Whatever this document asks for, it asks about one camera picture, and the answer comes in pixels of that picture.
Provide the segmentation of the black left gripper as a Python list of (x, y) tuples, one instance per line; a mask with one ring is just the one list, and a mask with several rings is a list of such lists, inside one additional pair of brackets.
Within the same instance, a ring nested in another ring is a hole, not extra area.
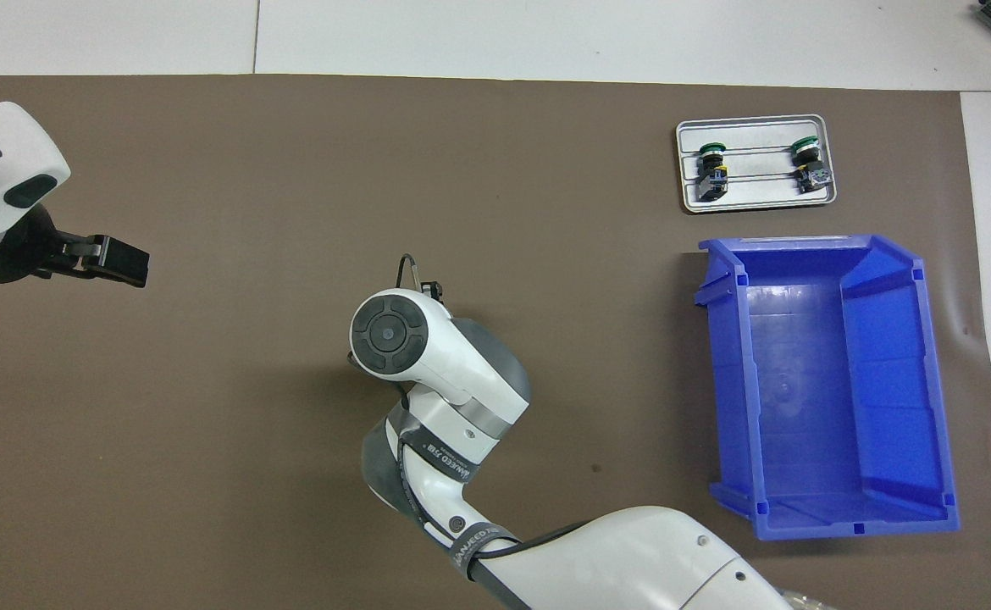
[(147, 285), (150, 254), (112, 236), (86, 237), (77, 258), (64, 253), (70, 244), (81, 243), (81, 236), (55, 228), (50, 213), (35, 206), (5, 231), (0, 241), (0, 283), (15, 282), (27, 275), (49, 279), (54, 274), (126, 283), (133, 288)]

